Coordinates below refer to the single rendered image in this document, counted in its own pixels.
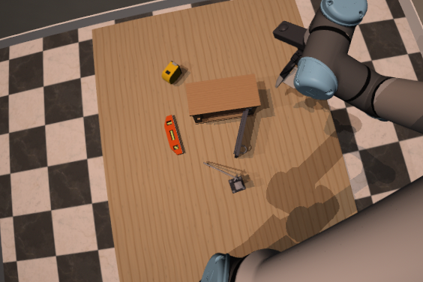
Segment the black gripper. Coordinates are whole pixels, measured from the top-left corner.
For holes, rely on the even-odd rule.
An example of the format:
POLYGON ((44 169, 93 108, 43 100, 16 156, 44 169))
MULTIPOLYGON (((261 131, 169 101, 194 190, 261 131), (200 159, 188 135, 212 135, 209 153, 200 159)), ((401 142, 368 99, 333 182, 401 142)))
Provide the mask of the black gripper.
POLYGON ((277 88, 281 83, 286 83, 288 86, 295 88, 293 85, 293 80, 297 71, 297 67, 295 66, 298 65, 299 59, 302 57, 303 51, 304 50, 298 48, 298 50, 293 54, 289 63, 285 66, 285 68, 281 71, 279 77, 277 78, 275 88, 277 88))

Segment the yellow tape measure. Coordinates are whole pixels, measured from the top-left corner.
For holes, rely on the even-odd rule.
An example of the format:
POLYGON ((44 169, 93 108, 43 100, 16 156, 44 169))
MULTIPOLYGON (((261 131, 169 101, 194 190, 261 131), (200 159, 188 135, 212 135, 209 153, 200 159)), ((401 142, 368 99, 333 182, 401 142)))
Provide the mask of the yellow tape measure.
POLYGON ((173 84, 182 74, 178 64, 171 61, 162 73, 162 78, 169 84, 173 84))

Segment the brown wooden cabinet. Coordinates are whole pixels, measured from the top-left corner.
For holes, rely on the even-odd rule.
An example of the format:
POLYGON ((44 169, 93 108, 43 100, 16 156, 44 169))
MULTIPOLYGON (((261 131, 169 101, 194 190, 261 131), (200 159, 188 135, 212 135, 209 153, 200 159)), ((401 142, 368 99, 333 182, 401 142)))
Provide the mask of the brown wooden cabinet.
POLYGON ((255 73, 186 83, 186 91, 195 125, 241 118, 233 154, 237 158, 246 153, 247 147, 242 145, 246 120, 261 106, 255 73), (241 146, 245 152, 240 152, 241 146))

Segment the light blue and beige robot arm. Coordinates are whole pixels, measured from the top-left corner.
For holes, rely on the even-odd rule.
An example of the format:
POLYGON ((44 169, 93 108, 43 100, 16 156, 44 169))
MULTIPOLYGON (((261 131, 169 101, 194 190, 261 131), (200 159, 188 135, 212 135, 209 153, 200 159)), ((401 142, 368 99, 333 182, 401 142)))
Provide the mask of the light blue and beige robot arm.
MULTIPOLYGON (((423 134, 423 82, 383 76, 348 55, 367 10, 367 0, 322 0, 307 29, 283 21, 273 31, 304 50, 294 86, 423 134)), ((423 176, 282 252, 216 253, 201 282, 423 282, 423 176)))

